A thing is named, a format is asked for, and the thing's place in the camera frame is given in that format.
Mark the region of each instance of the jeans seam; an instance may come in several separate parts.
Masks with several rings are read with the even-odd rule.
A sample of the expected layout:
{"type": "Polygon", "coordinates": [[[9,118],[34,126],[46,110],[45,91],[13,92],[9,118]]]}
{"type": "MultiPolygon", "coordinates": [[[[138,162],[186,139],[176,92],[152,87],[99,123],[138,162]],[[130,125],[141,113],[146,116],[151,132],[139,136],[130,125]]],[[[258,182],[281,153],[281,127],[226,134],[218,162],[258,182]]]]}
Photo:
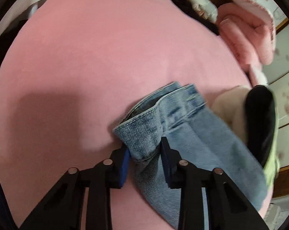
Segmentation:
{"type": "Polygon", "coordinates": [[[197,106],[196,108],[194,108],[193,110],[191,110],[190,112],[188,112],[186,115],[180,117],[178,120],[176,120],[173,124],[171,124],[169,126],[169,129],[174,128],[179,122],[181,122],[183,119],[185,119],[186,117],[189,117],[191,114],[195,113],[196,111],[200,110],[201,107],[205,107],[205,103],[202,103],[201,105],[197,106]]]}
{"type": "Polygon", "coordinates": [[[156,90],[155,92],[152,92],[151,94],[145,96],[143,99],[141,99],[137,104],[135,104],[133,106],[132,109],[130,109],[130,111],[127,113],[127,115],[122,119],[121,123],[123,123],[140,105],[143,104],[144,101],[150,99],[151,97],[153,97],[154,95],[156,95],[157,93],[159,93],[160,91],[166,89],[167,87],[170,87],[172,85],[174,85],[176,82],[172,82],[171,84],[169,85],[166,85],[162,88],[159,88],[158,90],[156,90]]]}
{"type": "MultiPolygon", "coordinates": [[[[189,88],[189,87],[191,87],[191,86],[193,86],[193,85],[189,85],[189,86],[185,86],[185,87],[183,87],[183,88],[179,88],[179,89],[171,92],[170,94],[173,95],[173,94],[175,94],[176,92],[185,90],[185,89],[187,89],[187,88],[189,88]]],[[[140,119],[140,118],[142,118],[142,117],[144,117],[144,116],[146,116],[146,115],[148,115],[148,114],[150,114],[150,113],[153,113],[153,112],[155,112],[155,111],[156,111],[156,107],[155,107],[154,109],[146,112],[146,113],[145,113],[145,112],[142,112],[142,113],[145,113],[145,114],[143,114],[143,115],[141,115],[141,116],[139,116],[139,117],[137,117],[138,115],[135,116],[135,117],[137,117],[137,118],[131,120],[131,121],[128,122],[128,123],[126,123],[124,126],[130,125],[131,123],[135,122],[136,120],[138,120],[138,119],[140,119]]],[[[117,127],[118,127],[118,128],[117,128],[115,131],[117,131],[119,128],[122,128],[122,126],[120,126],[120,125],[118,125],[117,127]]]]}

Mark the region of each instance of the metal screw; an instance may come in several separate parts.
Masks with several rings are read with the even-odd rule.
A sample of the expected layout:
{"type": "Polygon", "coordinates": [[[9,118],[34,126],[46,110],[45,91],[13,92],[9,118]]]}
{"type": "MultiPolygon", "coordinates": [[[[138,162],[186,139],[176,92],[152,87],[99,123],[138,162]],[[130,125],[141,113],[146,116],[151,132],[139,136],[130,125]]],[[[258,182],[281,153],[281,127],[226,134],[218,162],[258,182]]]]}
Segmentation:
{"type": "Polygon", "coordinates": [[[105,160],[103,161],[103,164],[104,164],[104,165],[111,165],[112,163],[113,163],[112,159],[105,159],[105,160]]]}
{"type": "Polygon", "coordinates": [[[218,175],[222,175],[223,174],[223,169],[221,168],[214,168],[214,172],[218,175]]]}
{"type": "Polygon", "coordinates": [[[72,167],[68,170],[68,173],[71,175],[75,174],[76,172],[77,172],[77,168],[75,168],[75,167],[72,167]]]}
{"type": "Polygon", "coordinates": [[[178,162],[181,166],[187,166],[188,165],[188,161],[182,159],[178,162]]]}

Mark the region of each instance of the pink towel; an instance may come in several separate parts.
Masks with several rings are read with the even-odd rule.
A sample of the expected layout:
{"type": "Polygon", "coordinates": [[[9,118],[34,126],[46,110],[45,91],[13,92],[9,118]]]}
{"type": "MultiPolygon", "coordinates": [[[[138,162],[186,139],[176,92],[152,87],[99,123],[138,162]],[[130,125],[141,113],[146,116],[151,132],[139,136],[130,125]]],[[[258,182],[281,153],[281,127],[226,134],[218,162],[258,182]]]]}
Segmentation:
{"type": "Polygon", "coordinates": [[[233,0],[218,8],[220,36],[248,74],[251,84],[267,84],[262,65],[273,61],[275,27],[271,13],[251,0],[233,0]]]}

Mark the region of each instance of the floral wallpaper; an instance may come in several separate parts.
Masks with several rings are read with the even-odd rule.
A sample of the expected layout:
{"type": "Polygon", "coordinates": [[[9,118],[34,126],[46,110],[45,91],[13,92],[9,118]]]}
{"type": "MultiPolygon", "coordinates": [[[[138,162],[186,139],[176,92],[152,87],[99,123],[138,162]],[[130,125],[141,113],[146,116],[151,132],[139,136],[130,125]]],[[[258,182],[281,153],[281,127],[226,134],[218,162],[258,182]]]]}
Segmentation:
{"type": "Polygon", "coordinates": [[[279,124],[289,123],[289,73],[270,85],[279,111],[279,124]]]}
{"type": "Polygon", "coordinates": [[[289,125],[279,129],[277,138],[277,154],[281,167],[289,165],[289,125]]]}
{"type": "Polygon", "coordinates": [[[263,66],[263,71],[269,83],[289,72],[289,25],[277,34],[273,62],[263,66]]]}

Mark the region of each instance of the stitching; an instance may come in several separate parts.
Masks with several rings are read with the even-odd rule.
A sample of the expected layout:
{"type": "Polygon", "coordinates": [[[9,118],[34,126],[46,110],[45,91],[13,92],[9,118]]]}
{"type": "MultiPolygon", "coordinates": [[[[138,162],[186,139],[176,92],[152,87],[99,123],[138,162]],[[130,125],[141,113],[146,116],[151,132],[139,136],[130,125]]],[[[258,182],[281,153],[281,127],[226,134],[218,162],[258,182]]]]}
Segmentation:
{"type": "Polygon", "coordinates": [[[146,97],[144,97],[143,99],[141,99],[137,104],[135,104],[135,105],[133,106],[132,109],[130,109],[130,111],[127,113],[127,115],[122,119],[122,121],[121,121],[120,123],[123,123],[137,108],[139,108],[139,106],[140,106],[145,100],[150,99],[152,96],[156,95],[156,94],[159,93],[160,91],[162,91],[162,90],[164,90],[164,89],[166,89],[166,88],[168,88],[168,87],[170,87],[170,86],[172,86],[172,85],[174,85],[174,84],[176,84],[176,83],[177,83],[176,81],[175,81],[175,82],[172,82],[171,84],[166,85],[166,86],[164,86],[164,87],[162,87],[162,88],[159,88],[159,89],[156,90],[155,92],[152,92],[151,94],[149,94],[149,95],[147,95],[146,97]]]}
{"type": "MultiPolygon", "coordinates": [[[[170,94],[173,95],[173,94],[175,94],[175,93],[177,93],[177,92],[179,92],[179,91],[186,90],[187,88],[190,88],[191,86],[193,86],[193,84],[191,84],[191,85],[189,85],[189,86],[185,86],[185,87],[179,88],[179,89],[177,89],[177,90],[175,90],[175,91],[173,91],[173,92],[171,92],[171,93],[169,93],[169,94],[166,94],[165,96],[161,97],[160,99],[165,98],[165,97],[168,97],[168,96],[170,96],[170,94]]],[[[142,118],[142,117],[144,117],[144,116],[146,116],[146,115],[148,115],[148,114],[150,114],[150,113],[155,112],[158,104],[160,104],[160,101],[158,101],[154,106],[152,106],[151,108],[149,108],[149,109],[148,109],[149,111],[147,111],[147,112],[142,112],[141,114],[138,114],[138,115],[137,115],[138,117],[135,116],[135,117],[137,117],[137,118],[131,118],[131,119],[129,119],[129,120],[131,120],[130,122],[129,122],[129,120],[123,122],[123,123],[125,123],[125,124],[122,125],[122,126],[118,125],[117,128],[115,128],[114,131],[116,132],[118,129],[122,128],[123,126],[127,126],[127,125],[135,122],[136,120],[138,120],[138,119],[140,119],[140,118],[142,118]]]]}
{"type": "Polygon", "coordinates": [[[192,96],[192,97],[189,97],[188,99],[186,99],[186,101],[192,100],[192,99],[198,97],[198,95],[199,95],[199,94],[196,94],[196,95],[194,95],[194,96],[192,96]]]}
{"type": "Polygon", "coordinates": [[[185,119],[186,117],[189,117],[191,114],[195,113],[196,111],[200,110],[201,107],[204,108],[205,103],[202,103],[201,105],[197,106],[196,108],[194,108],[193,110],[191,110],[190,112],[188,112],[187,114],[185,114],[184,116],[182,116],[180,119],[176,120],[173,124],[171,124],[169,126],[169,129],[174,128],[179,122],[181,122],[183,119],[185,119]]]}

